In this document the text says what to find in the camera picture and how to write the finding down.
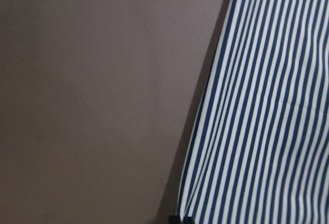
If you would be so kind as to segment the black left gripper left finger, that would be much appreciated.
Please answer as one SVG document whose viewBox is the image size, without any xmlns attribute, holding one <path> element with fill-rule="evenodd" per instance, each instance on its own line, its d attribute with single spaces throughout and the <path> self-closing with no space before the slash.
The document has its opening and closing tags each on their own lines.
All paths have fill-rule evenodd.
<svg viewBox="0 0 329 224">
<path fill-rule="evenodd" d="M 180 217 L 178 215 L 170 215 L 168 222 L 169 224 L 180 224 Z"/>
</svg>

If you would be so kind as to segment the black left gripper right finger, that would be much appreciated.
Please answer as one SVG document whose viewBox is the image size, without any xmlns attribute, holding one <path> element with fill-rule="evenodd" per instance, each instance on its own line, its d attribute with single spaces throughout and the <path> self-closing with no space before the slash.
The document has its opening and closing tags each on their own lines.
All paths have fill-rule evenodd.
<svg viewBox="0 0 329 224">
<path fill-rule="evenodd" d="M 183 224 L 194 224 L 194 217 L 184 216 Z"/>
</svg>

